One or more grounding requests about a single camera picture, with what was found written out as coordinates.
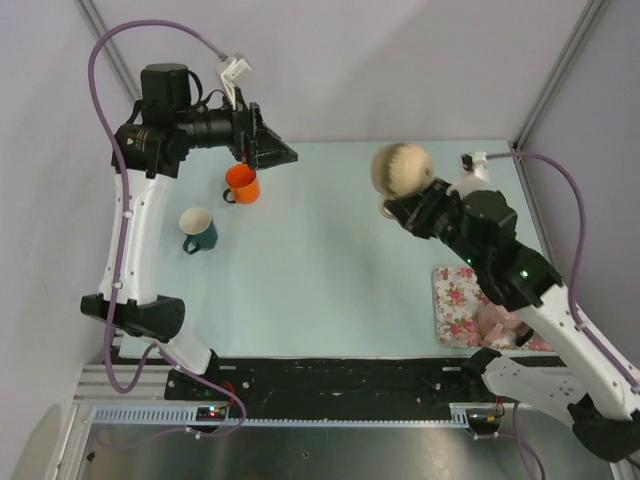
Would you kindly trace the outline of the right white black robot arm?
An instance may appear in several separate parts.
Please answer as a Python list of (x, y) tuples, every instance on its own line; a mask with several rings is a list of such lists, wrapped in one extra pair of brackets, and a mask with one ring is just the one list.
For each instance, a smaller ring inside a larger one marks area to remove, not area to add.
[(570, 371), (554, 376), (484, 348), (461, 378), (469, 398), (483, 401), (494, 393), (528, 404), (567, 425), (607, 462), (638, 452), (639, 385), (633, 369), (591, 322), (573, 319), (567, 284), (540, 253), (517, 240), (517, 214), (501, 192), (461, 196), (437, 179), (385, 207), (412, 235), (436, 238), (465, 261), (488, 299), (539, 334)]

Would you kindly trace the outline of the dark green mug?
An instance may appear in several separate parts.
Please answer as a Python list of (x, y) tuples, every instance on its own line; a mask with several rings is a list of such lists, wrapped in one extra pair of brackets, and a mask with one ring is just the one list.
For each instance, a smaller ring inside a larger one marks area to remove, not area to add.
[(185, 235), (182, 249), (189, 255), (212, 250), (218, 242), (213, 217), (205, 208), (194, 207), (186, 210), (179, 219), (179, 228)]

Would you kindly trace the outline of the orange mug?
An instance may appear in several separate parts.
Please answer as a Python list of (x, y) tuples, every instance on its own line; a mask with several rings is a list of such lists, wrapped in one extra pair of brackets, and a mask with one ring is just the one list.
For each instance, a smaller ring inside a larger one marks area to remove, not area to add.
[(230, 168), (225, 181), (227, 188), (223, 193), (223, 200), (229, 204), (251, 204), (260, 196), (257, 173), (245, 164)]

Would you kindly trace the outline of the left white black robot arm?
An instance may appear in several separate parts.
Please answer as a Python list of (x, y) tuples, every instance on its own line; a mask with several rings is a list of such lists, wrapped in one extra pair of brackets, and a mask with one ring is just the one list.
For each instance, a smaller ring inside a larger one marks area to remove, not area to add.
[(228, 56), (217, 69), (223, 104), (191, 100), (199, 78), (182, 64), (151, 64), (141, 72), (142, 97), (115, 130), (116, 211), (108, 262), (97, 293), (81, 300), (84, 315), (110, 323), (158, 347), (190, 371), (187, 387), (214, 397), (222, 376), (210, 366), (213, 351), (186, 326), (179, 298), (157, 292), (157, 262), (165, 209), (181, 163), (198, 148), (226, 147), (250, 170), (297, 161), (264, 122), (260, 107), (244, 101), (240, 81), (250, 72), (242, 57)]

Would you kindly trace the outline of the cream mug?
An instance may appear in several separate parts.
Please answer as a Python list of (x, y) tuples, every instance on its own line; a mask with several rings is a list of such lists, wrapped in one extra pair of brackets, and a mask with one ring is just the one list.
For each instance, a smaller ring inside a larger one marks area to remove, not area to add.
[(413, 143), (392, 143), (379, 149), (371, 163), (371, 180), (379, 193), (379, 211), (387, 219), (393, 215), (385, 202), (415, 195), (435, 179), (430, 153)]

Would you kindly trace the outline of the pink mug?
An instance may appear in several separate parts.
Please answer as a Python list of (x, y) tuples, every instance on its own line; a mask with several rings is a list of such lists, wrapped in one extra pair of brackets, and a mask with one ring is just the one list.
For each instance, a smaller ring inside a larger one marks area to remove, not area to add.
[(483, 347), (502, 348), (514, 347), (529, 327), (503, 306), (487, 304), (479, 311), (478, 330)]

